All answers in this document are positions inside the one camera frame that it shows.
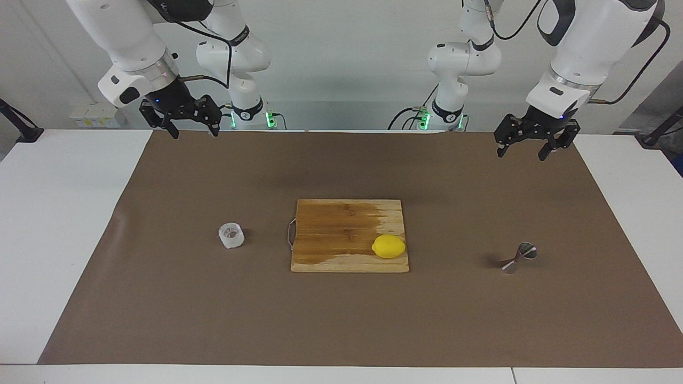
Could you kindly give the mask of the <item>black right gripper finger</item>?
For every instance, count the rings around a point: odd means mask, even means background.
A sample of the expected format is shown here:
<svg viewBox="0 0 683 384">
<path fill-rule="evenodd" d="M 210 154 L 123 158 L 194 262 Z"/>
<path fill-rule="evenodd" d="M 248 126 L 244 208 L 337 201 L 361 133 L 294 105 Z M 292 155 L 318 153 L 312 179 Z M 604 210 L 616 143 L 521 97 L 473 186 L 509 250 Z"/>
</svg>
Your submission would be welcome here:
<svg viewBox="0 0 683 384">
<path fill-rule="evenodd" d="M 185 106 L 185 116 L 193 122 L 205 125 L 215 138 L 219 136 L 223 113 L 209 95 L 203 95 L 188 103 Z"/>
<path fill-rule="evenodd" d="M 169 114 L 164 114 L 164 116 L 159 116 L 158 112 L 152 107 L 150 102 L 142 102 L 140 104 L 140 113 L 146 120 L 147 124 L 153 128 L 159 128 L 167 131 L 174 139 L 178 139 L 180 132 L 178 131 L 175 124 Z"/>
</svg>

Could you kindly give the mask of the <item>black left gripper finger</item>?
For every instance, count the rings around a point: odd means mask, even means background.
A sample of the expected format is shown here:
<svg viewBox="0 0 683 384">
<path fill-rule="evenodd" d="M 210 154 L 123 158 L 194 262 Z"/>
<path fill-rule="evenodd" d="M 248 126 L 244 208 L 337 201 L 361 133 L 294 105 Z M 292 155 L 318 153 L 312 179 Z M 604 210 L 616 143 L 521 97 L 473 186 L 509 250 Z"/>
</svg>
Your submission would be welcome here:
<svg viewBox="0 0 683 384">
<path fill-rule="evenodd" d="M 537 154 L 539 160 L 545 161 L 554 151 L 569 148 L 580 130 L 581 127 L 578 122 L 568 122 L 568 124 L 561 129 L 559 135 L 557 135 L 557 133 L 548 132 L 546 134 L 546 143 Z"/>
<path fill-rule="evenodd" d="M 529 120 L 507 114 L 494 131 L 494 139 L 497 142 L 497 156 L 505 156 L 509 147 L 520 141 L 528 139 Z"/>
</svg>

